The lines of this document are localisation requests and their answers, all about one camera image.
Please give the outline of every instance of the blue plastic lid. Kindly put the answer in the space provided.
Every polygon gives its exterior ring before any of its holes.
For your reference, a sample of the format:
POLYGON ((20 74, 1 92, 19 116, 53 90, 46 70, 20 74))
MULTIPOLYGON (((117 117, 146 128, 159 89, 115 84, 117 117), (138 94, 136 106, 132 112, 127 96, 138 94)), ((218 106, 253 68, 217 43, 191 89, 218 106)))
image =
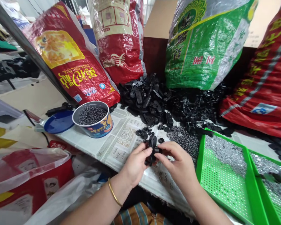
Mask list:
POLYGON ((73 113, 74 111, 67 110, 54 114, 45 123, 45 131, 48 133, 57 134, 70 129, 74 125, 72 120, 73 113))

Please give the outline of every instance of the bracelet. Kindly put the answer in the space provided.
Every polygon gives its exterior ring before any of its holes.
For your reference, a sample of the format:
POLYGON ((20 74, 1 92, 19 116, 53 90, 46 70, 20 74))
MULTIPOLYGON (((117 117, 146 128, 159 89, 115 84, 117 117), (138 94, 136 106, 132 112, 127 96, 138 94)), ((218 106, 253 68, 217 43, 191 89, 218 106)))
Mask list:
POLYGON ((117 199, 116 196, 115 196, 115 193, 114 193, 113 190, 112 190, 112 187, 111 187, 111 184, 110 184, 110 178, 108 178, 108 184, 109 184, 109 189, 110 189, 110 191, 111 191, 111 193, 112 193, 112 195, 113 195, 115 201, 118 203, 119 206, 123 207, 123 205, 122 205, 121 203, 119 203, 118 199, 117 199))

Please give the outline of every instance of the green plastic tray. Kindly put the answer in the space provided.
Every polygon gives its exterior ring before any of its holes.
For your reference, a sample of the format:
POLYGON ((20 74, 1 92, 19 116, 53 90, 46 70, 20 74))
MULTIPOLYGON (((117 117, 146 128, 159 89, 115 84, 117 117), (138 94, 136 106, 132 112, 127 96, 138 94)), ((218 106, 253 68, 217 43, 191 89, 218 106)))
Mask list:
MULTIPOLYGON (((260 153, 254 152, 252 150, 249 150, 249 152, 252 152, 253 154, 262 156, 265 159, 270 160, 273 163, 281 166, 281 162, 279 162, 279 161, 276 161, 272 158, 269 158, 269 157, 264 156, 260 153)), ((273 201, 275 201, 275 199, 274 199, 274 197, 271 198, 269 192, 267 191, 265 185, 263 184, 262 178, 259 177, 258 170, 255 166, 255 163, 254 163, 251 155, 250 155, 250 159, 251 159, 251 162, 252 162, 252 165, 253 165, 253 171, 254 171, 254 174, 256 176, 257 185, 258 185, 258 188, 260 190, 261 198, 262 198, 262 201, 263 201, 263 205, 264 205, 265 212, 266 212, 266 215, 268 217, 269 223, 271 225, 281 225, 281 206, 279 206, 278 204, 273 202, 273 201)))
POLYGON ((227 137, 214 132, 215 136, 243 149, 247 163, 245 179, 236 174, 231 166, 221 163, 210 149, 205 149, 205 135, 199 149, 196 174, 201 186, 225 210, 246 224, 269 224, 261 195, 253 172, 248 149, 227 137))

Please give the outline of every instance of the clothing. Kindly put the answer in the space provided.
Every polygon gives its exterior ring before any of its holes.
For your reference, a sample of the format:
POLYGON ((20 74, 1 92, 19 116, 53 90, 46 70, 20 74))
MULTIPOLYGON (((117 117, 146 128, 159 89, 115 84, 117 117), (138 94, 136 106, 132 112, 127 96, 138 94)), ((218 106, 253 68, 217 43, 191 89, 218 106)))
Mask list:
POLYGON ((170 225, 172 224, 161 214, 153 214, 142 202, 119 212, 111 225, 170 225))

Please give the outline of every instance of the green woven sack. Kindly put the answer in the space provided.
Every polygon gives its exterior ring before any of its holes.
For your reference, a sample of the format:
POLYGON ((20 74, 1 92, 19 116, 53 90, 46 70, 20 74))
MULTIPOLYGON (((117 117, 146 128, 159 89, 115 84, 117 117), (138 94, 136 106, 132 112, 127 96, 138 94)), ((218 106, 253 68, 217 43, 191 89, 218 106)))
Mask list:
POLYGON ((179 0, 166 49, 168 88, 213 90, 241 55, 258 0, 179 0))

